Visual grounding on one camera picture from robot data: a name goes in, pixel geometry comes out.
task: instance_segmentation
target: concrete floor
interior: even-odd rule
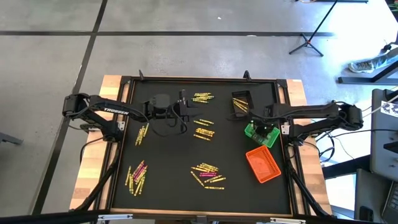
[[[0,30],[90,31],[100,5],[100,0],[2,0]],[[294,0],[115,0],[100,30],[311,32],[330,6]],[[138,69],[148,76],[193,77],[241,77],[249,70],[254,78],[303,80],[310,104],[356,103],[377,86],[339,85],[336,78],[352,76],[346,64],[377,55],[395,39],[397,27],[383,0],[339,3],[320,30],[337,36],[313,40],[322,58],[312,49],[289,55],[302,43],[299,37],[97,37],[81,92],[97,94],[104,74],[137,75]],[[0,131],[24,139],[21,146],[0,144],[0,216],[29,211],[88,38],[0,36]],[[68,209],[85,139],[85,133],[68,131],[44,212]]]

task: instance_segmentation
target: wooden board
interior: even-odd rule
[[[120,75],[105,75],[99,95],[104,98],[116,100],[118,96],[120,80]],[[290,104],[292,106],[306,105],[307,101],[305,99],[305,93],[301,80],[287,80],[287,84]],[[280,89],[279,92],[281,96],[281,102],[284,102],[283,91]],[[122,101],[126,101],[126,95],[127,88],[123,91]],[[112,114],[105,112],[99,112],[99,114],[105,119],[112,119]],[[309,122],[309,119],[295,119],[295,123],[297,124],[308,124]],[[101,133],[99,131],[89,133],[87,141],[92,141],[100,136]],[[310,138],[306,139],[306,141],[315,143],[315,140]],[[105,148],[106,142],[103,141],[98,141],[86,147],[70,204],[71,209],[78,207],[98,183],[104,160]],[[300,155],[306,186],[312,193],[315,200],[322,206],[322,208],[331,214],[331,208],[326,193],[325,180],[323,178],[322,168],[318,158],[318,151],[312,146],[304,145],[300,147]],[[103,196],[99,208],[105,207],[108,188],[109,184],[107,183],[104,186]],[[299,213],[303,213],[301,193],[297,186],[295,186],[295,192]]]

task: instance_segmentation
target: pile of pencils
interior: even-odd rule
[[[245,113],[248,112],[248,108],[247,108],[248,103],[247,102],[237,99],[237,98],[232,98],[232,99],[233,99],[233,103],[235,106],[237,106],[239,109],[241,109]]]
[[[192,170],[191,170],[191,174],[199,182],[199,184],[202,185],[202,187],[204,187],[206,189],[213,189],[213,190],[224,190],[225,189],[224,187],[205,186],[206,183],[210,184],[210,183],[215,183],[215,182],[219,182],[219,181],[226,179],[226,177],[223,177],[222,175],[218,175],[219,169],[217,167],[209,165],[209,164],[201,163],[200,165],[197,165],[196,167],[191,167],[191,169],[200,171],[199,177]],[[200,177],[202,179],[208,178],[208,177],[211,177],[211,178],[202,181],[200,179]]]
[[[205,119],[199,119],[198,121],[195,120],[193,122],[195,124],[200,124],[200,125],[203,125],[203,126],[211,126],[211,125],[214,124],[213,122],[207,121]],[[212,138],[214,133],[215,133],[214,131],[210,131],[210,130],[203,129],[203,128],[197,128],[195,130],[195,132],[196,132],[196,134],[194,134],[193,137],[200,138],[200,139],[203,139],[203,140],[206,140],[206,141],[211,141],[210,138]]]
[[[136,146],[141,145],[142,139],[147,135],[148,127],[149,123],[147,123],[147,126],[142,126],[141,129],[138,131]]]
[[[137,196],[141,194],[142,188],[144,187],[145,176],[148,171],[148,165],[145,165],[144,161],[137,166],[135,171],[131,174],[131,166],[127,172],[125,186],[129,185],[130,194]]]
[[[191,100],[197,103],[209,103],[208,100],[211,100],[213,98],[214,96],[212,96],[211,93],[195,93],[194,97]]]

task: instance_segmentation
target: computer equipment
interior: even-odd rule
[[[372,111],[379,108],[382,102],[387,102],[387,94],[390,90],[372,91]],[[387,114],[382,108],[372,114],[372,129],[398,129],[398,114],[395,109],[391,114]],[[390,180],[398,182],[398,153],[395,153],[394,146],[384,147],[385,144],[398,141],[398,134],[392,131],[372,131],[371,132],[371,163],[370,170]]]
[[[383,208],[382,218],[388,224],[398,224],[398,183],[391,184],[387,202]]]
[[[354,219],[383,223],[382,208],[391,187],[391,180],[363,169],[356,171]]]

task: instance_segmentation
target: wooden frame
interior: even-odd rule
[[[122,76],[120,75],[105,75],[99,95],[104,98],[116,100],[119,92],[120,82]],[[292,106],[306,105],[306,99],[304,89],[301,80],[287,80],[287,86],[289,91],[290,104]],[[122,101],[126,101],[128,92],[128,85],[124,87]],[[280,102],[285,103],[285,96],[282,87],[279,87]],[[106,112],[98,112],[105,119],[111,120],[113,114]],[[118,116],[118,121],[122,120],[122,116]],[[309,119],[295,119],[295,123],[308,124]],[[100,132],[89,133],[88,141],[99,138]],[[314,139],[306,139],[307,142],[315,143]],[[114,152],[117,144],[112,144],[111,158],[109,163],[113,160]],[[86,147],[81,162],[78,178],[76,180],[75,190],[73,193],[70,208],[76,208],[79,206],[88,194],[93,190],[95,185],[98,183],[101,173],[101,167],[104,160],[106,149],[106,142],[97,142],[90,144]],[[312,146],[304,145],[300,146],[301,162],[303,167],[303,173],[305,177],[305,183],[309,191],[312,193],[315,200],[322,206],[322,208],[331,213],[331,208],[328,202],[326,194],[325,180],[323,178],[322,168],[320,166],[318,151]],[[300,193],[300,189],[295,185],[295,194],[297,198],[298,212],[303,214],[303,203]],[[106,199],[108,197],[109,181],[104,186],[102,192],[101,201],[99,203],[99,209],[105,208]],[[140,214],[154,214],[154,215],[211,215],[211,216],[239,216],[239,217],[269,217],[277,214],[261,214],[261,213],[228,213],[228,212],[194,212],[194,211],[171,211],[171,210],[143,210],[143,209],[118,209],[112,208],[112,212],[115,213],[140,213]]]

